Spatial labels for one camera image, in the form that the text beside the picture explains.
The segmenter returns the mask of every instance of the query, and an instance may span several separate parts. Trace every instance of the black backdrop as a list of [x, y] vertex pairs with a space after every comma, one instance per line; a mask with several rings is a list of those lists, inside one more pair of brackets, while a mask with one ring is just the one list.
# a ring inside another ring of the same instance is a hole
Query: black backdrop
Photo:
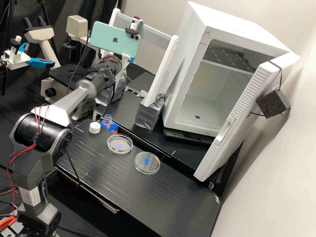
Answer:
[[[0, 1], [0, 17], [3, 10], [6, 7], [6, 1]], [[54, 41], [56, 44], [58, 58], [61, 65], [72, 63], [69, 61], [69, 51], [62, 47], [62, 44], [68, 42], [68, 36], [66, 33], [67, 17], [70, 15], [80, 15], [88, 20], [88, 29], [92, 29], [93, 23], [98, 20], [108, 23], [116, 5], [117, 0], [46, 0], [45, 5], [49, 17], [50, 24], [54, 26]], [[23, 24], [23, 18], [28, 17], [33, 26], [38, 26], [36, 18], [44, 15], [40, 4], [37, 0], [18, 0], [18, 5], [14, 7], [13, 22], [11, 28], [10, 38], [14, 38], [16, 35], [22, 37], [21, 42], [27, 40], [23, 36], [25, 26]], [[1, 45], [1, 52], [5, 49], [5, 44]], [[30, 44], [28, 55], [30, 57], [44, 58], [38, 44]], [[94, 50], [88, 51], [86, 60], [83, 67], [87, 67], [91, 64], [95, 55]], [[6, 94], [15, 92], [19, 89], [29, 87], [37, 84], [38, 90], [40, 81], [48, 77], [48, 69], [23, 67], [16, 70], [9, 70], [7, 76], [7, 89]]]

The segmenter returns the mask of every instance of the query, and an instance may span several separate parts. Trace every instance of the gray robotic arm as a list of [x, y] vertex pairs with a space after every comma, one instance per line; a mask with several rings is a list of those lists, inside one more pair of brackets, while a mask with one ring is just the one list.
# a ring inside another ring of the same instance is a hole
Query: gray robotic arm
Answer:
[[[42, 106], [40, 113], [38, 107], [23, 115], [10, 134], [15, 151], [36, 144], [14, 161], [13, 175], [23, 200], [17, 213], [17, 220], [24, 225], [20, 236], [34, 233], [53, 236], [58, 226], [61, 213], [49, 203], [45, 175], [58, 164], [71, 143], [73, 125], [70, 118], [76, 108], [114, 84], [121, 63], [108, 61], [103, 64], [98, 72], [87, 77], [91, 80], [78, 81], [76, 90], [49, 108]], [[45, 117], [45, 123], [38, 124], [35, 114]]]

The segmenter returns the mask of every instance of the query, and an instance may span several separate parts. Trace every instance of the petri dish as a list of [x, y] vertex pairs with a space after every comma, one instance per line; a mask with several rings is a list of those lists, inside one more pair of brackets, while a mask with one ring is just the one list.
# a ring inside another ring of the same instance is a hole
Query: petri dish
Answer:
[[133, 149], [132, 139], [121, 133], [113, 134], [106, 143], [110, 151], [115, 154], [127, 154]]
[[160, 168], [160, 160], [150, 152], [140, 152], [134, 159], [135, 168], [144, 174], [157, 173]]

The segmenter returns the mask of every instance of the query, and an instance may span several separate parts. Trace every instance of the black platform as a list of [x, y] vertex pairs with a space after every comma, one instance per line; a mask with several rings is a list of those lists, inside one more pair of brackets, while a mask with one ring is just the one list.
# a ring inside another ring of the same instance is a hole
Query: black platform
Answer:
[[[169, 167], [163, 159], [156, 174], [140, 173], [133, 159], [142, 150], [134, 145], [128, 155], [111, 153], [106, 141], [112, 133], [101, 128], [99, 134], [91, 134], [90, 122], [75, 127], [68, 149], [86, 188], [161, 236], [209, 237], [220, 205], [213, 192]], [[66, 158], [58, 169], [75, 178]]]

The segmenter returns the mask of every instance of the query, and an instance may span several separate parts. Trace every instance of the smartphone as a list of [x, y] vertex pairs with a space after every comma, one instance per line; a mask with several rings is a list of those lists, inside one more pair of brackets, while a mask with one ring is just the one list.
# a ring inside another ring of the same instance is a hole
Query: smartphone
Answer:
[[116, 54], [127, 54], [131, 58], [135, 58], [140, 40], [139, 34], [132, 35], [123, 29], [96, 21], [93, 24], [90, 44]]

